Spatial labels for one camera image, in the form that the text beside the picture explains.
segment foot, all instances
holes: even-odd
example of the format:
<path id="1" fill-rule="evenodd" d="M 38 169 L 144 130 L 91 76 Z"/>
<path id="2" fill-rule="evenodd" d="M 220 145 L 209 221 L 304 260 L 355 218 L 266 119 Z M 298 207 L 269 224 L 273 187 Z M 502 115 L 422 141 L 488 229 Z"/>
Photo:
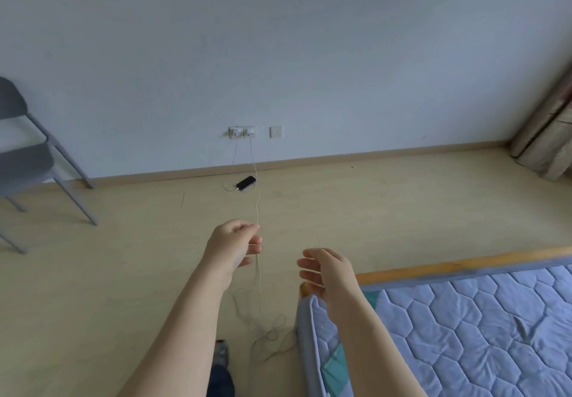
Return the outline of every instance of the foot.
<path id="1" fill-rule="evenodd" d="M 228 343 L 226 340 L 217 340 L 214 344 L 213 365 L 222 365 L 228 368 Z"/>

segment left hand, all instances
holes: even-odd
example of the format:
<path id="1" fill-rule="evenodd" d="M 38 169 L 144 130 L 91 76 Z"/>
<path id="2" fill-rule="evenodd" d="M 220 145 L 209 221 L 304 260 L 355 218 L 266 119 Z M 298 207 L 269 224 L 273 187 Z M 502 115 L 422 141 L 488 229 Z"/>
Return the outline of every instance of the left hand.
<path id="1" fill-rule="evenodd" d="M 260 225 L 237 219 L 219 225 L 206 243 L 199 267 L 208 272 L 222 272 L 230 285 L 233 272 L 252 263 L 247 255 L 262 252 L 262 238 L 255 235 L 259 229 Z"/>

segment wooden bed frame edge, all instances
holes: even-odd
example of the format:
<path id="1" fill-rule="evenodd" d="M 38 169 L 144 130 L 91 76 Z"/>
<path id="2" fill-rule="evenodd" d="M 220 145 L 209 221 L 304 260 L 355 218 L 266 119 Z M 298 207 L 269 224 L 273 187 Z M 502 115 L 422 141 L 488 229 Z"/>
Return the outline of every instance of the wooden bed frame edge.
<path id="1" fill-rule="evenodd" d="M 388 271 L 357 273 L 356 278 L 360 285 L 385 283 L 388 281 L 417 278 L 426 275 L 439 275 L 465 271 L 469 269 L 493 268 L 530 261 L 551 260 L 552 258 L 572 255 L 572 245 L 559 248 L 537 249 L 526 252 L 507 252 L 494 256 L 473 257 L 465 260 L 447 261 L 444 263 L 424 264 L 409 268 L 390 269 Z M 300 285 L 300 298 L 310 295 L 307 283 Z"/>

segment forearm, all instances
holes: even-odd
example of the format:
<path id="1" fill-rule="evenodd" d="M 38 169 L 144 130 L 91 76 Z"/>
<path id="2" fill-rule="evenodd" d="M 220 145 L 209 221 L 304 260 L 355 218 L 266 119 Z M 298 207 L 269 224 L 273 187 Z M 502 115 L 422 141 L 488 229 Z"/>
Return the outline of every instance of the forearm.
<path id="1" fill-rule="evenodd" d="M 220 278 L 197 268 L 118 397 L 203 397 L 216 338 Z"/>
<path id="2" fill-rule="evenodd" d="M 427 397 L 361 292 L 333 302 L 354 395 Z"/>

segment jeans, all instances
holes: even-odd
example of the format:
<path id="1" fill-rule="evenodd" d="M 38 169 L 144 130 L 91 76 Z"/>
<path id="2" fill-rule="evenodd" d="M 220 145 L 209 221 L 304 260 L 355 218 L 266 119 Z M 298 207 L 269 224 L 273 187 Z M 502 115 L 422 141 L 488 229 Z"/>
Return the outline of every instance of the jeans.
<path id="1" fill-rule="evenodd" d="M 234 397 L 231 374 L 222 365 L 213 365 L 206 397 Z"/>

